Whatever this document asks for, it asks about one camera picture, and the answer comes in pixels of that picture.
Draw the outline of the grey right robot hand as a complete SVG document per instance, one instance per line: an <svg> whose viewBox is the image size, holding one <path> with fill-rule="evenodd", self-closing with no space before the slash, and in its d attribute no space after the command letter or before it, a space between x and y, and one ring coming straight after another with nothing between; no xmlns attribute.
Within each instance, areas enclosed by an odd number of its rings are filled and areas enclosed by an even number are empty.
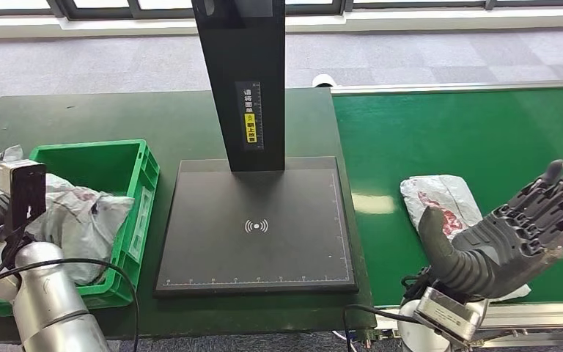
<svg viewBox="0 0 563 352"><path fill-rule="evenodd" d="M563 160L453 239L442 233L444 223L434 205L419 220L427 283L461 298L512 293L563 255Z"/></svg>

